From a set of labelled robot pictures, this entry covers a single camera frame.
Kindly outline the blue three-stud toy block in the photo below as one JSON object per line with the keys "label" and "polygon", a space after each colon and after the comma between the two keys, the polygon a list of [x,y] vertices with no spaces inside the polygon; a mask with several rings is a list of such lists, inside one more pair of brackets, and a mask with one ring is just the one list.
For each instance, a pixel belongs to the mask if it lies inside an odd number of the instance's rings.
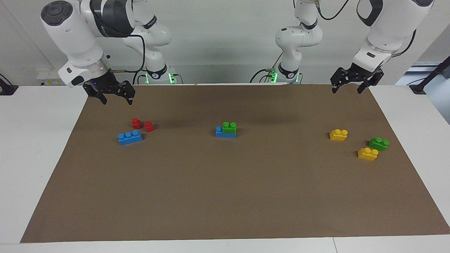
{"label": "blue three-stud toy block", "polygon": [[138,143],[143,141],[141,132],[138,130],[133,130],[132,132],[126,132],[118,134],[118,142],[120,145],[125,146],[133,143]]}
{"label": "blue three-stud toy block", "polygon": [[236,136],[237,136],[237,134],[224,133],[223,128],[220,125],[216,127],[215,137],[217,137],[217,138],[234,139],[234,138],[236,138]]}

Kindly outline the yellow two-stud toy block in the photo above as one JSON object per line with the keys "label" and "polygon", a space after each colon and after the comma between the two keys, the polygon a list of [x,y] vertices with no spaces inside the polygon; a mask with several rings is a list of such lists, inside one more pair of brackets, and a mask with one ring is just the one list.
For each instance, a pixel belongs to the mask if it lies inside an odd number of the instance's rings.
{"label": "yellow two-stud toy block", "polygon": [[357,152],[358,158],[363,160],[373,161],[378,157],[379,151],[369,147],[361,148]]}
{"label": "yellow two-stud toy block", "polygon": [[345,129],[334,129],[329,133],[329,137],[334,141],[344,141],[347,139],[348,131]]}

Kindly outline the black stand pole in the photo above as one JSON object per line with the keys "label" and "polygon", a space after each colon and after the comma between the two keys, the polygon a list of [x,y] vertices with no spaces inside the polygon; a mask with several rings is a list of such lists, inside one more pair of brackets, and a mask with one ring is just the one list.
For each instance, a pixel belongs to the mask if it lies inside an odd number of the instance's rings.
{"label": "black stand pole", "polygon": [[443,74],[445,70],[450,66],[450,56],[448,56],[443,62],[441,62],[437,67],[425,77],[418,85],[409,85],[411,91],[416,95],[426,95],[424,88],[439,74]]}

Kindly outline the black table clamp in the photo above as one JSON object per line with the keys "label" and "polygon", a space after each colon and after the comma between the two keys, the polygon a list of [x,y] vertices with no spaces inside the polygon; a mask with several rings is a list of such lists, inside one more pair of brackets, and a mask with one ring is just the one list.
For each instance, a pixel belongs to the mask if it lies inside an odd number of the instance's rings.
{"label": "black table clamp", "polygon": [[11,96],[18,89],[18,85],[13,85],[8,78],[0,73],[0,96]]}

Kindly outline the brown paper table mat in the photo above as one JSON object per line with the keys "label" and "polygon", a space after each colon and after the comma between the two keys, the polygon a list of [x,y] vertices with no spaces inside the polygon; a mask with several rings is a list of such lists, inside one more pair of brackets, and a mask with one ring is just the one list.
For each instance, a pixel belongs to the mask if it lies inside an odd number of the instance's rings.
{"label": "brown paper table mat", "polygon": [[[135,90],[131,106],[87,99],[21,242],[450,234],[369,90]],[[143,141],[122,146],[135,117]],[[215,137],[223,122],[236,138]],[[387,149],[358,158],[375,137]]]}

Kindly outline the white wall socket box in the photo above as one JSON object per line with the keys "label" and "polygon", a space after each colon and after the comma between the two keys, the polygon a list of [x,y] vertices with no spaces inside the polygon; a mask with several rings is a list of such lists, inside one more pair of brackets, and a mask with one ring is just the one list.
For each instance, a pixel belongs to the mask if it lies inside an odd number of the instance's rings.
{"label": "white wall socket box", "polygon": [[60,76],[58,70],[41,69],[37,70],[37,85],[66,85]]}

